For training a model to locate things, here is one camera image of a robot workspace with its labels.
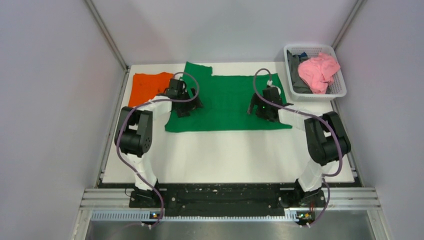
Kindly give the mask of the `green t shirt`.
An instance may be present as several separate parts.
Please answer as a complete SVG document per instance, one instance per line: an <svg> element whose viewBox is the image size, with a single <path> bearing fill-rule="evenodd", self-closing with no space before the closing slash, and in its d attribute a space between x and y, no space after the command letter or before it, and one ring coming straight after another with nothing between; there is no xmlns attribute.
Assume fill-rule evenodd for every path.
<svg viewBox="0 0 424 240"><path fill-rule="evenodd" d="M199 98L202 108L190 112L189 116L178 117L170 114L164 126L170 133L209 132L209 131L256 131L291 129L291 125L261 119L247 110L252 96L253 86L261 92L269 80L263 72L253 79L251 75L214 75L211 66L186 62L183 80L190 88L199 84Z"/></svg>

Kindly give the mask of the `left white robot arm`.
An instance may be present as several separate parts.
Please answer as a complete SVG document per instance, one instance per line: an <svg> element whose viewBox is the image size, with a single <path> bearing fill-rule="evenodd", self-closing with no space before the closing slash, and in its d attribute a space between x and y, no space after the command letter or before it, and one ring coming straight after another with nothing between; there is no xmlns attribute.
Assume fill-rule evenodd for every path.
<svg viewBox="0 0 424 240"><path fill-rule="evenodd" d="M118 158L134 173L134 190L130 194L130 208L163 208L165 203L159 191L159 180L153 171L151 156L153 126L157 118L174 112L188 117L191 111L203 107L199 97L200 86L188 88L182 79L171 78L168 87L152 99L120 110L114 136Z"/></svg>

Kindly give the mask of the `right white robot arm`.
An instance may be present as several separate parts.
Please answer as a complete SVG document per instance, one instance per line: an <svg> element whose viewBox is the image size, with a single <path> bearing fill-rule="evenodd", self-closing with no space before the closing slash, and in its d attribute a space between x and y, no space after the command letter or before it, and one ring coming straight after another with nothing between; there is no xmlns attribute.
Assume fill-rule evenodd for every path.
<svg viewBox="0 0 424 240"><path fill-rule="evenodd" d="M304 131L309 160L295 180L293 190L283 194L279 202L284 208L307 206L321 191L327 177L324 167L331 162L342 167L343 156L351 151L351 143L336 112L318 116L291 103L284 104L279 93L274 85L268 85L262 93L254 92L247 113Z"/></svg>

